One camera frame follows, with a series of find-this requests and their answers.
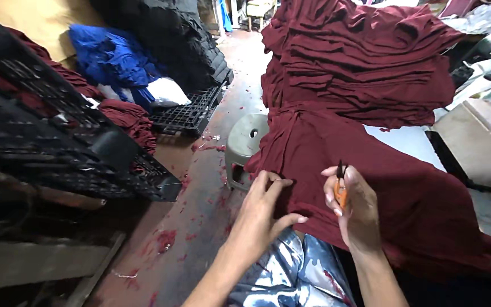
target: black fabric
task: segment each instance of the black fabric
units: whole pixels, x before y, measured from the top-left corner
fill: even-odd
[[[195,0],[90,0],[111,27],[131,31],[185,91],[224,81],[224,55],[198,15]]]

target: right hand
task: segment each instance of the right hand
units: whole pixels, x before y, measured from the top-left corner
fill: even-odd
[[[380,229],[378,227],[378,205],[376,193],[365,178],[353,166],[349,166],[340,179],[348,191],[345,210],[334,199],[334,186],[337,183],[337,166],[321,172],[327,176],[324,184],[325,204],[338,216],[338,224],[344,243],[352,254],[378,254],[382,251]]]

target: thread snips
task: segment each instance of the thread snips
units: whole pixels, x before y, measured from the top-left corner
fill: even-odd
[[[342,160],[338,162],[337,167],[337,184],[334,185],[334,199],[337,201],[338,205],[345,210],[346,208],[346,196],[348,192],[346,191],[346,186],[344,185],[344,174],[346,173],[346,169],[348,165],[342,165]]]

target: forearm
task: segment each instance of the forearm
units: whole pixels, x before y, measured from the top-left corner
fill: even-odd
[[[195,287],[182,307],[222,306],[247,267],[237,264],[225,246],[219,249],[213,264]]]
[[[352,257],[365,307],[409,305],[384,252],[370,255],[352,252]]]

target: left hand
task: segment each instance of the left hand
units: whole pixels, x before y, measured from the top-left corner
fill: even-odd
[[[272,222],[276,200],[282,189],[292,184],[292,180],[282,179],[268,171],[261,171],[253,181],[230,235],[221,247],[222,252],[237,261],[241,269],[247,270],[259,260],[286,227],[308,220],[298,213],[290,213]]]

